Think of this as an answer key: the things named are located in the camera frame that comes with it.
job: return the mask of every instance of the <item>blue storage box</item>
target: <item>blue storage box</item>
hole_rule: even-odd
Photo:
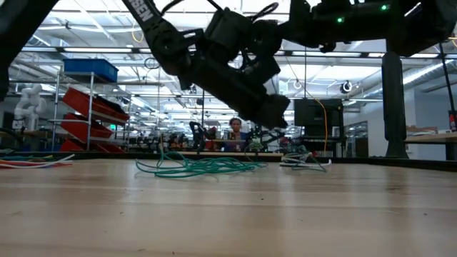
[[[119,70],[105,59],[64,59],[64,73],[80,82],[90,82],[91,73],[95,82],[117,82]]]

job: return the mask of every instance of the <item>wooden table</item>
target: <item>wooden table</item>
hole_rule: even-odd
[[[454,257],[456,195],[457,173],[368,165],[182,180],[131,160],[0,170],[0,256]]]
[[[446,146],[446,160],[457,160],[457,132],[453,133],[440,133],[433,135],[422,136],[409,136],[406,138],[405,143],[414,144],[443,144]]]

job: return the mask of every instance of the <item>computer monitor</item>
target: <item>computer monitor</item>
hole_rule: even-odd
[[[331,135],[332,127],[342,126],[341,99],[319,100],[326,109],[327,131]],[[304,126],[307,136],[325,136],[325,121],[322,105],[314,99],[296,99],[293,101],[295,126]]]

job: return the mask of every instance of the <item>white cable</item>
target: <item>white cable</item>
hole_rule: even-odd
[[[10,162],[14,162],[14,163],[22,163],[22,164],[48,164],[49,162],[48,161],[40,161],[40,162],[37,162],[37,161],[15,161],[15,160],[0,160],[0,163],[1,161],[10,161]],[[61,161],[61,163],[72,163],[73,161]]]
[[[312,153],[288,153],[284,157],[281,158],[280,166],[293,166],[293,167],[305,167],[305,168],[321,168],[324,166],[330,166],[331,160],[328,160],[328,163],[323,164],[313,164],[313,163],[306,163],[306,159],[312,156]]]
[[[66,160],[70,159],[70,158],[73,158],[74,157],[74,154],[68,156],[68,157],[65,157],[63,159],[60,159],[58,161],[52,161],[52,162],[48,162],[48,163],[45,163],[45,164],[42,164],[42,165],[37,165],[37,166],[15,166],[15,165],[9,165],[9,164],[2,164],[0,163],[0,168],[1,167],[7,167],[7,168],[44,168],[44,167],[47,167],[47,166],[53,166],[55,164],[59,164],[59,163],[65,163]]]

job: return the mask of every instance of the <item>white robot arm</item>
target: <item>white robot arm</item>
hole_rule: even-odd
[[[22,89],[21,100],[14,109],[13,129],[35,131],[39,114],[46,110],[46,100],[40,97],[41,85]]]

